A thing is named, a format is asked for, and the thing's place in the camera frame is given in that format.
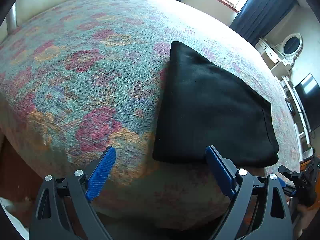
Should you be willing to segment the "black pants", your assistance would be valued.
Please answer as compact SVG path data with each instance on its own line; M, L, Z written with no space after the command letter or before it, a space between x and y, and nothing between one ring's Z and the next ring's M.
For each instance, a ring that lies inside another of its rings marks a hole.
M208 146L237 167L274 165L279 145L272 106L239 77L174 41L152 156L203 165Z

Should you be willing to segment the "wooden drawer cabinet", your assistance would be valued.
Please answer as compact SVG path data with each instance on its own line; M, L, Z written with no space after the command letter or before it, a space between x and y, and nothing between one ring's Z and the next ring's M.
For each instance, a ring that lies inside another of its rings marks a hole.
M303 162L300 163L300 171L303 171L304 169L306 169L306 167L310 164L310 162L315 160L319 161L319 158L315 155L305 159Z

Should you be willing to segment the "white tv stand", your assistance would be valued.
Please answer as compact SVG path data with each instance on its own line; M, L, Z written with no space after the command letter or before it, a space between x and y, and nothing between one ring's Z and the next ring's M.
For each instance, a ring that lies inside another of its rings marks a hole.
M314 149L311 145L309 122L298 93L289 80L289 77L282 76L280 84L283 88L285 101L294 122L293 126L297 137L299 161L303 163L314 155Z

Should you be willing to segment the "black flat television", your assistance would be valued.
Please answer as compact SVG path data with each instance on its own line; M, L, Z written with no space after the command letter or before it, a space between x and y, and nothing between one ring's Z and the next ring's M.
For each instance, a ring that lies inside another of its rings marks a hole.
M319 127L320 119L320 88L316 79L309 73L298 85L295 90L303 107L303 113L308 121L309 132Z

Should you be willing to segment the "floral bedspread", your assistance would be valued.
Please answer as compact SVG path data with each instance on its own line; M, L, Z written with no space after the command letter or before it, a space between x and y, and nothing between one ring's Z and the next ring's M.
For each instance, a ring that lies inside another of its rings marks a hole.
M247 83L272 106L271 166L299 170L293 120L258 51L215 18L175 0L69 0L1 44L1 130L39 176L63 177L113 146L117 160L95 201L101 213L186 229L225 211L207 165L153 159L174 41Z

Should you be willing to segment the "white vanity dresser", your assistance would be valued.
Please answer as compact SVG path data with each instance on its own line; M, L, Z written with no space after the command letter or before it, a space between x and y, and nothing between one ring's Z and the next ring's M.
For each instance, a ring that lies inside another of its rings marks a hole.
M289 62L275 46L271 46L265 39L259 38L255 49L260 53L272 75L277 77L278 80L281 80L283 76L290 75L291 66Z

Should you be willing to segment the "oval white-framed mirror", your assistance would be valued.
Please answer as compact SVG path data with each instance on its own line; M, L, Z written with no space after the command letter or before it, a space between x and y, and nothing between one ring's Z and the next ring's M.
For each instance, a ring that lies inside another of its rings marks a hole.
M276 45L277 50L293 66L295 59L299 56L303 48L303 39L300 33L288 35L281 43Z

